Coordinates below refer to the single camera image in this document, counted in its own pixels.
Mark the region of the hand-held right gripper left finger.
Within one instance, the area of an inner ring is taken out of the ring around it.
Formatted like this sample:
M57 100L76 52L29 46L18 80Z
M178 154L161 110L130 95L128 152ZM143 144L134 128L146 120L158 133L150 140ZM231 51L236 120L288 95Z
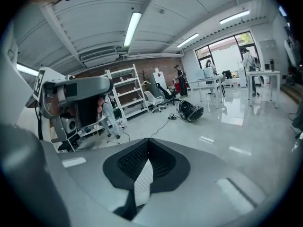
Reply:
M148 227L138 211L135 182L148 161L148 139L86 152L60 154L60 193L72 227Z

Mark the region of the person's left hand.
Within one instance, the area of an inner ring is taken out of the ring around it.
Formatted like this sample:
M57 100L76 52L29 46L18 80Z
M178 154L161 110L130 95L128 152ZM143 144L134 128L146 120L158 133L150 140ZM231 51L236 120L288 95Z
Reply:
M97 114L102 113L103 110L103 104L104 104L104 99L100 98L98 100L98 106L97 106ZM63 110L59 106L59 99L58 96L55 94L52 98L52 101L49 106L50 113L53 115L60 115L63 111L67 112L71 116L76 116L76 112L73 106L69 106L67 109Z

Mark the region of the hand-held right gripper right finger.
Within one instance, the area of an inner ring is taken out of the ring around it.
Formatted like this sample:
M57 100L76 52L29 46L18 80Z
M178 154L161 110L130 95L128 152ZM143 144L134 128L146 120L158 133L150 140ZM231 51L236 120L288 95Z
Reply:
M241 227L266 198L253 181L219 157L170 141L156 142L185 156L190 171L174 191L151 194L138 214L139 225Z

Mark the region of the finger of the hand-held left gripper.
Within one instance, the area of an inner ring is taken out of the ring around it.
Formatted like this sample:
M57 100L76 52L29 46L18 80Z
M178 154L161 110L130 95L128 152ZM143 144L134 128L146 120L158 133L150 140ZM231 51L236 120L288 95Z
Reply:
M111 79L103 76L66 80L54 85L59 103L74 103L92 96L105 97L113 89Z

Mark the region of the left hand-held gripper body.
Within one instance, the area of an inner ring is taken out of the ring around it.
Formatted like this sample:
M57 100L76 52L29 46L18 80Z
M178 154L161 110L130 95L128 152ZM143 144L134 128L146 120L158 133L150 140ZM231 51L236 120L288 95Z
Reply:
M54 85L58 82L75 79L73 76L65 76L51 68L42 67L38 71L38 75L34 85L33 97L37 102L37 118L38 118L38 137L44 140L43 127L53 123L55 136L51 138L52 143L67 141L70 136L76 133L78 119L76 116L68 116L67 112L63 111L60 115L50 113L50 102L57 95L57 90ZM59 106L65 110L69 106L74 106L74 103L59 103Z

